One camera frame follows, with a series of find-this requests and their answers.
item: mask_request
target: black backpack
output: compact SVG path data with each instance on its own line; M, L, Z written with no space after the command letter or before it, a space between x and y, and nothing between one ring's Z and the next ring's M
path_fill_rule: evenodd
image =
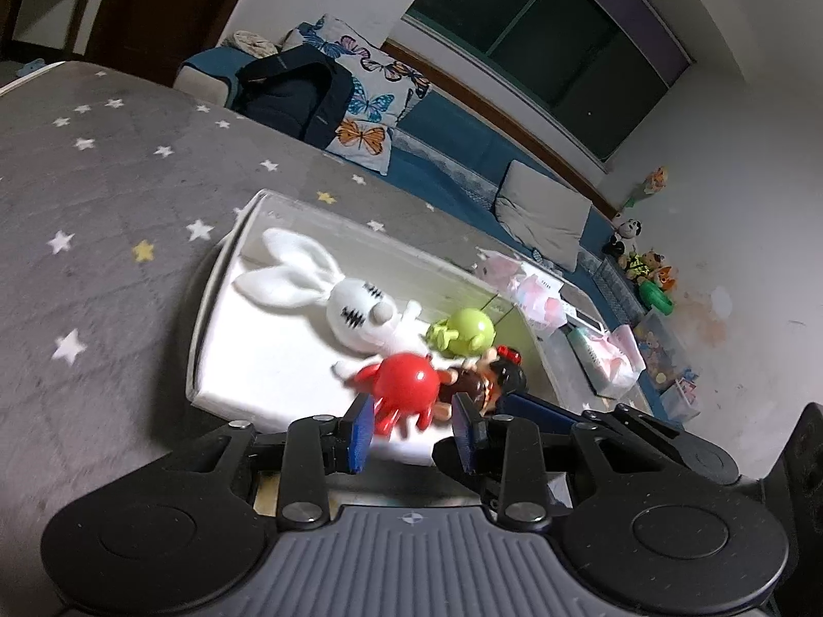
M354 92L351 72L309 44L248 63L237 72L233 109L324 149Z

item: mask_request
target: yellow star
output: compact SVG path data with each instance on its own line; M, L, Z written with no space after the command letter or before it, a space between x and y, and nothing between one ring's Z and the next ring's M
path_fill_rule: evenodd
M137 246L132 248L132 252L134 253L134 261L150 262L154 259L154 244L143 239Z

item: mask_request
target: plastic bag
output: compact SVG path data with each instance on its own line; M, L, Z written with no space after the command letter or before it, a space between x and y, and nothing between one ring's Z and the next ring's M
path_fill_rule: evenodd
M480 262L474 269L475 276L520 306L534 327L551 332L565 325L560 294L563 280L501 252L478 250Z
M628 325L606 335L576 327L569 333L569 343L598 396L620 399L646 368Z

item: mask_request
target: blue sofa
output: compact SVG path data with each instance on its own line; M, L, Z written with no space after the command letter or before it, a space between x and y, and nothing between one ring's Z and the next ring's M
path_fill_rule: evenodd
M224 81L228 105L237 92L237 70L252 60L254 57L236 49L218 47L189 58L184 66ZM566 185L553 170L507 137L433 91L394 131L391 161L384 180L530 257L532 250L513 239L492 212L495 194L512 160L519 160ZM599 254L612 232L611 222L592 207L580 245L590 253ZM564 271L563 276L590 296L610 329L620 325L608 301L582 266L578 265L572 272ZM653 414L667 419L646 373L642 374L639 385Z

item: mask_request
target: door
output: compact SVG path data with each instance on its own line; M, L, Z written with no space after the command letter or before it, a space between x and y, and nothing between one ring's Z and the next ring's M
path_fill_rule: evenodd
M171 85L180 63L219 41L237 0L103 0L86 58Z

